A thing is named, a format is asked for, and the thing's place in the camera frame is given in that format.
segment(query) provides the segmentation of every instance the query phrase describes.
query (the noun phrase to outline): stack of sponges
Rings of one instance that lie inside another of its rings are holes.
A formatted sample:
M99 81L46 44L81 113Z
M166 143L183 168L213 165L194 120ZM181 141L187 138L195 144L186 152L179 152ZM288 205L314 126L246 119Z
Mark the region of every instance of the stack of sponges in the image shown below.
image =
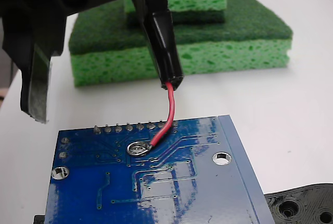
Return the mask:
M171 10L181 15L192 0L186 1L170 2ZM222 12L221 4L226 5L226 0L202 1L192 11ZM212 8L208 1L219 5ZM70 39L75 85L158 76L142 30L128 27L124 11L130 14L129 8L128 1L119 0L79 14ZM289 59L292 31L256 0L228 0L225 23L177 24L174 31L185 75L285 67Z

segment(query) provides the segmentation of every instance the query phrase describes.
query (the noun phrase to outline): red wire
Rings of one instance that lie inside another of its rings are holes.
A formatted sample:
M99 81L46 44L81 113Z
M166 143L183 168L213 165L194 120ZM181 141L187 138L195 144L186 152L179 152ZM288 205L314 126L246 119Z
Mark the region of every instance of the red wire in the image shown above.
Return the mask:
M164 127L153 137L153 139L150 142L150 145L153 147L156 146L156 144L161 140L161 138L167 133L167 131L171 128L173 118L175 116L175 99L173 98L173 87L170 82L166 82L166 87L168 88L168 95L169 95L169 116L168 120L166 121L166 124Z

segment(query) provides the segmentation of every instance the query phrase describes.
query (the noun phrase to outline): circuit board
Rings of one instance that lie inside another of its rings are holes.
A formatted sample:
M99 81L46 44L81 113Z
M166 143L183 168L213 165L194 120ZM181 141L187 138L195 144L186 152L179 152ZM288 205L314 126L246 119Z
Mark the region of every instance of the circuit board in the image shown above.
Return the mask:
M274 223L229 116L175 121L147 155L126 152L160 124L60 131L45 223Z

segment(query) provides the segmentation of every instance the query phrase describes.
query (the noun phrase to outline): mounting hole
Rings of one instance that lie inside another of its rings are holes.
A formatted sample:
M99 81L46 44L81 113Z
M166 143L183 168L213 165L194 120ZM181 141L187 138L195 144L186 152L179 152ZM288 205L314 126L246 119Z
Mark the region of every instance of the mounting hole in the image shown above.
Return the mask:
M284 217L291 218L298 213L299 207L295 202L286 201L279 206L279 211Z
M325 224L332 223L333 216L329 212L323 212L320 216L320 220L321 220L322 223L325 223Z
M55 180L63 180L69 175L69 169L67 167L57 167L51 172L51 176Z
M219 152L213 155L213 161L217 165L228 165L231 162L231 155L225 152Z

